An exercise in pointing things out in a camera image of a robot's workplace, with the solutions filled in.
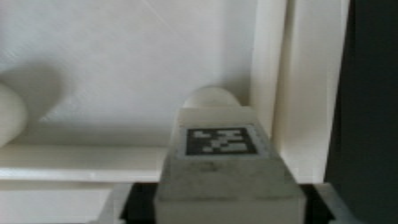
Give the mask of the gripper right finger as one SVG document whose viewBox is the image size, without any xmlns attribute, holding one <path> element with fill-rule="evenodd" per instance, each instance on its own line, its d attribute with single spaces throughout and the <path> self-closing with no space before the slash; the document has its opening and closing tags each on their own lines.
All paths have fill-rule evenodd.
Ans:
<svg viewBox="0 0 398 224">
<path fill-rule="evenodd" d="M 304 224 L 362 224 L 330 183 L 300 185 L 306 198 Z"/>
</svg>

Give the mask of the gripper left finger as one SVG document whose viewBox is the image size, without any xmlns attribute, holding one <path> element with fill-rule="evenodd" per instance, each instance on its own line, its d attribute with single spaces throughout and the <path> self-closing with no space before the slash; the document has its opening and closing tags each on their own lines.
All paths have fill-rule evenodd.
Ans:
<svg viewBox="0 0 398 224">
<path fill-rule="evenodd" d="M 153 204 L 156 187 L 156 182 L 117 184 L 99 215 L 87 224 L 156 224 Z"/>
</svg>

